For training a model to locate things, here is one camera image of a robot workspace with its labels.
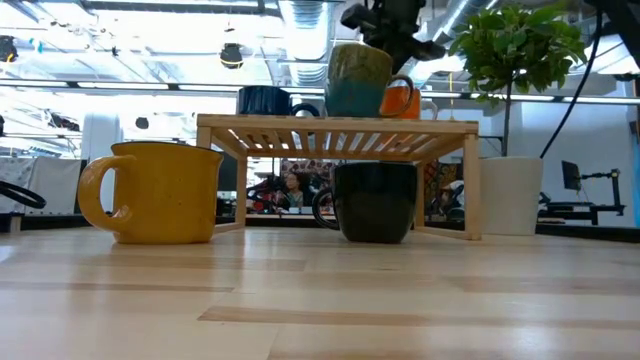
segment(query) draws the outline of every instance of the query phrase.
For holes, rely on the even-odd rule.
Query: wooden shelf rack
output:
[[[249,157],[407,161],[419,168],[416,231],[480,239],[478,122],[199,114],[197,124],[197,146],[213,143],[238,160],[238,199],[246,198]],[[466,229],[425,227],[424,165],[458,149],[464,153]],[[216,233],[242,228],[245,219],[246,208],[238,206],[235,222],[216,226]]]

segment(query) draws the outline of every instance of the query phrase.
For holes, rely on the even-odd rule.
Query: speckled yellow mug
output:
[[[393,59],[382,50],[360,44],[336,46],[329,60],[325,104],[329,116],[394,117],[404,113],[413,101],[414,86],[406,75],[391,75]],[[387,86],[407,83],[406,104],[390,113],[380,113]]]
[[[188,145],[129,142],[90,163],[78,183],[84,217],[123,244],[189,244],[213,236],[223,156]],[[113,216],[100,204],[102,178],[114,169]]]

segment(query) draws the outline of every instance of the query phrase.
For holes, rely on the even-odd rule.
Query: teal mug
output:
[[[328,116],[394,117],[405,112],[414,96],[411,78],[392,75],[393,59],[389,54],[369,46],[336,46],[329,60],[329,75],[324,99]],[[380,113],[387,86],[396,80],[407,83],[407,103],[397,112]]]

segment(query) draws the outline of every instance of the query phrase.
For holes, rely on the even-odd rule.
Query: white pot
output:
[[[481,160],[483,233],[535,235],[542,187],[542,160],[504,157]]]

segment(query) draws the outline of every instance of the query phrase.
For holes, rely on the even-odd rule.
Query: yellow mug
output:
[[[93,226],[122,244],[189,244],[211,240],[216,219],[218,170],[213,150],[159,142],[111,147],[82,173],[78,203]],[[113,216],[100,204],[102,178],[115,170]]]

